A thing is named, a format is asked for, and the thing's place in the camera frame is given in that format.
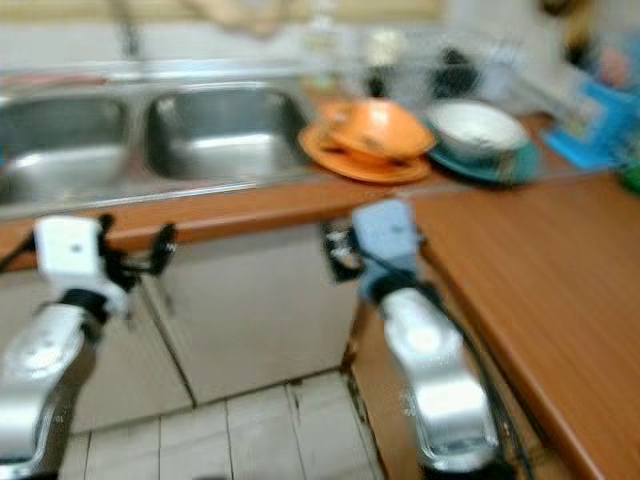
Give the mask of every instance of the black cable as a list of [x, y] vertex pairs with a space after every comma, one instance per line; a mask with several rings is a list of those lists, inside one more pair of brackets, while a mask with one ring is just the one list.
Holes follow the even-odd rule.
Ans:
[[22, 255], [25, 252], [35, 252], [36, 251], [36, 240], [33, 236], [33, 232], [30, 233], [20, 244], [14, 248], [9, 254], [0, 260], [0, 273], [4, 272], [9, 265], [11, 265], [16, 258]]
[[493, 406], [492, 410], [494, 410], [494, 414], [496, 413], [498, 414], [497, 418], [501, 418], [502, 421], [505, 422], [507, 433], [509, 434], [513, 449], [515, 450], [519, 463], [522, 465], [526, 478], [528, 480], [534, 480], [535, 474], [533, 473], [533, 467], [531, 465], [531, 461], [529, 460], [529, 457], [527, 456], [527, 453], [524, 450], [524, 447], [522, 445], [522, 440], [520, 439], [520, 435], [516, 430], [515, 424], [513, 422], [513, 419], [511, 418], [511, 415], [507, 410], [504, 400], [500, 396], [500, 392], [498, 392], [498, 389], [495, 386], [495, 383], [491, 379], [491, 374], [489, 373], [489, 370], [485, 365], [484, 359], [482, 358], [480, 349], [476, 345], [475, 339], [471, 337], [471, 335], [462, 326], [462, 324], [458, 321], [458, 319], [456, 319], [447, 310], [447, 308], [444, 305], [444, 302], [442, 302], [439, 298], [437, 298], [437, 294], [435, 294], [434, 290], [427, 288], [425, 285], [420, 283], [418, 279], [415, 278], [414, 276], [408, 274], [403, 270], [400, 270], [399, 268], [395, 267], [394, 265], [387, 262], [386, 260], [378, 257], [377, 255], [367, 252], [362, 248], [359, 248], [359, 252], [363, 257], [368, 258], [369, 260], [377, 263], [379, 266], [384, 268], [388, 273], [395, 275], [396, 277], [401, 278], [402, 280], [408, 282], [411, 286], [416, 288], [416, 290], [418, 290], [423, 295], [425, 295], [430, 301], [436, 304], [438, 308], [440, 308], [442, 313], [444, 313], [449, 318], [449, 320], [455, 326], [458, 332], [460, 332], [460, 335], [462, 335], [462, 338], [465, 344], [467, 345], [467, 348], [469, 349], [469, 351], [473, 355], [474, 360], [476, 361], [478, 370], [480, 372], [482, 383], [487, 388], [489, 403], [490, 405]]

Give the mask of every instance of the dish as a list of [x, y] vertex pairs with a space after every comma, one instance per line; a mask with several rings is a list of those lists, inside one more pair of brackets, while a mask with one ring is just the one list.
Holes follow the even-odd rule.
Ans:
[[443, 145], [434, 148], [429, 156], [443, 167], [473, 180], [479, 180], [493, 185], [519, 185], [532, 181], [540, 174], [540, 152], [536, 146], [529, 142], [517, 150], [511, 159], [508, 168], [499, 168], [499, 162], [481, 165], [469, 165], [448, 151]]
[[529, 142], [518, 120], [482, 102], [441, 102], [426, 113], [426, 120], [447, 150], [468, 164], [515, 152]]
[[338, 102], [323, 113], [327, 135], [362, 163], [415, 158], [436, 143], [417, 118], [390, 100]]
[[363, 182], [398, 184], [417, 182], [431, 171], [421, 157], [407, 160], [399, 165], [389, 164], [373, 168], [358, 164], [346, 152], [323, 149], [321, 147], [323, 133], [321, 125], [308, 126], [298, 136], [300, 146], [315, 163], [344, 177]]

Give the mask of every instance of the white bowl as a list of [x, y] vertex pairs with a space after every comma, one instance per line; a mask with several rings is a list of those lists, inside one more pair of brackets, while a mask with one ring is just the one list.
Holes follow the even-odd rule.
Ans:
[[468, 164], [515, 152], [529, 142], [518, 120], [481, 102], [441, 102], [427, 112], [427, 118], [456, 160]]

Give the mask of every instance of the orange plate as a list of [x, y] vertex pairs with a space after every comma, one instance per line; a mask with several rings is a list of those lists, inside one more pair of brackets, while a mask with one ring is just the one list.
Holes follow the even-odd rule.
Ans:
[[300, 132], [298, 141], [314, 162], [345, 177], [363, 182], [397, 184], [417, 182], [431, 171], [421, 157], [409, 160], [404, 165], [389, 165], [384, 168], [358, 165], [344, 152], [322, 149], [320, 147], [322, 136], [322, 125], [309, 125]]

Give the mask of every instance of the teal plate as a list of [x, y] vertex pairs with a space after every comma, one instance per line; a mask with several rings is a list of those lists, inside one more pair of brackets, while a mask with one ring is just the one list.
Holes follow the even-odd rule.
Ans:
[[528, 183], [540, 175], [540, 152], [531, 142], [516, 152], [516, 158], [510, 172], [501, 172], [495, 163], [487, 162], [480, 165], [461, 163], [443, 147], [437, 145], [429, 152], [429, 157], [443, 167], [472, 180], [492, 185], [521, 185]]

